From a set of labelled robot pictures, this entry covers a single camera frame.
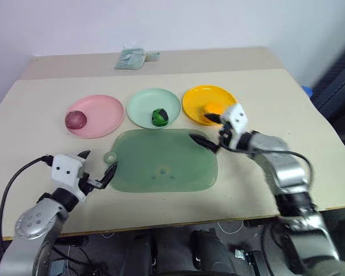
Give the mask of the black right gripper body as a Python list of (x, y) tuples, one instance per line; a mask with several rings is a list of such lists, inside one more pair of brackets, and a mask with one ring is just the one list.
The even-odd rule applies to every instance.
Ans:
[(233, 127), (230, 122), (223, 123), (223, 127), (219, 131), (219, 145), (223, 148), (232, 148), (231, 142), (233, 138)]

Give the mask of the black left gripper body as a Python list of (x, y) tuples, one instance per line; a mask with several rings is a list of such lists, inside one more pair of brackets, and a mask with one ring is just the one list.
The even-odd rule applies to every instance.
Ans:
[(89, 194), (94, 189), (102, 189), (102, 183), (90, 179), (90, 175), (86, 172), (83, 173), (79, 180), (78, 187), (83, 194)]

